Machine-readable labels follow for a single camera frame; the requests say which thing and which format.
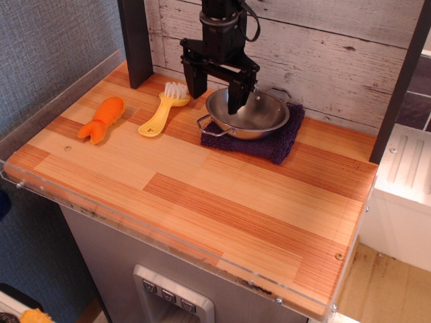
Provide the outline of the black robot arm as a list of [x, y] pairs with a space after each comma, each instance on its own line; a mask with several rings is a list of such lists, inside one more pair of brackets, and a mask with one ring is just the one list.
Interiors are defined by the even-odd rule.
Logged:
[[260, 36], [259, 19], [246, 1], [203, 1], [199, 20], [203, 39], [180, 41], [189, 93], [195, 99], [204, 94], [209, 75], [226, 81], [228, 114], [236, 114], [258, 86], [260, 66], [244, 48]]

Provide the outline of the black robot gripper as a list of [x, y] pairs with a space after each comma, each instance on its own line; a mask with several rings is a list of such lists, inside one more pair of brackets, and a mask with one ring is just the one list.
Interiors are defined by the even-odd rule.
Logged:
[[260, 29], [246, 35], [247, 13], [200, 13], [202, 39], [184, 38], [181, 63], [189, 94], [197, 99], [207, 91], [207, 78], [229, 83], [228, 114], [236, 114], [257, 88], [259, 66], [244, 51], [247, 42], [260, 36]]

